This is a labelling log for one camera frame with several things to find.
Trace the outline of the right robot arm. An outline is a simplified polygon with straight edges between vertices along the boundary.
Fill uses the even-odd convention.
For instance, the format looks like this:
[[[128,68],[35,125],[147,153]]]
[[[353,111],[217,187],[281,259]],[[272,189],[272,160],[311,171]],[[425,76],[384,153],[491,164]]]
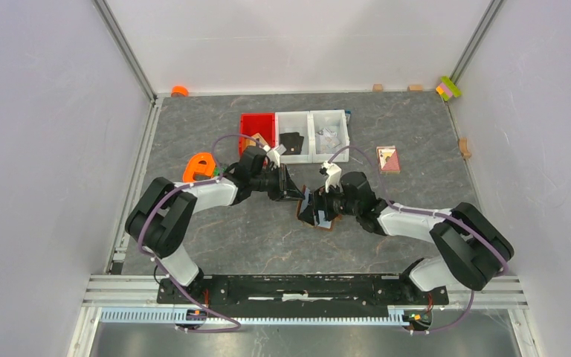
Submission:
[[[505,274],[514,256],[512,244],[472,204],[428,210],[376,196],[362,172],[341,176],[336,185],[305,189],[297,218],[321,227],[339,216],[353,216],[367,232],[433,243],[439,254],[420,258],[406,268],[399,291],[408,303],[419,303],[440,286],[458,283],[481,291]]]

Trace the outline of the white diamond credit card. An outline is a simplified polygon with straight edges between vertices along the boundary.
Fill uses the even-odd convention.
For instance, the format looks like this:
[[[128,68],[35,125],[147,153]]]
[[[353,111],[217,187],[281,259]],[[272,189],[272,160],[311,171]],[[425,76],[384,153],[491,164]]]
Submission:
[[[319,150],[333,149],[341,145],[338,133],[328,127],[316,132],[316,140]]]

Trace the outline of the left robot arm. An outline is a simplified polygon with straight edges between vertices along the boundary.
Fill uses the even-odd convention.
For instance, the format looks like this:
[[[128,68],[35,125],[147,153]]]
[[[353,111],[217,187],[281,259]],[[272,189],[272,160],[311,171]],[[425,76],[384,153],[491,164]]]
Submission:
[[[304,197],[275,149],[247,147],[236,163],[214,178],[196,182],[155,178],[129,214],[125,232],[141,253],[177,282],[175,293],[184,302],[195,303],[204,293],[198,279],[202,271],[183,246],[193,214],[237,205],[254,192],[266,193],[275,202]]]

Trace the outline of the brown leather card holder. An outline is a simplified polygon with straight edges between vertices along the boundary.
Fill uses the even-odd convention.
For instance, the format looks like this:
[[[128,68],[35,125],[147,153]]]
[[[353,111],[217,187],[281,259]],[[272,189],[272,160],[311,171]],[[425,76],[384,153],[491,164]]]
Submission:
[[[304,199],[297,205],[295,216],[297,219],[313,228],[322,231],[333,231],[335,225],[342,220],[338,215],[333,220],[328,220],[324,210],[312,207],[312,191],[307,186],[302,186]]]

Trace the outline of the dark grey credit card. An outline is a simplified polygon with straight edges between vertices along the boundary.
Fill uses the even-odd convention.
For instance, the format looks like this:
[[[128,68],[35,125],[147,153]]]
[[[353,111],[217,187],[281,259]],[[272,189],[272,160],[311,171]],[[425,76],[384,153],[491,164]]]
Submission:
[[[300,155],[303,151],[305,138],[299,132],[284,132],[280,134],[280,144],[286,148],[283,155]]]

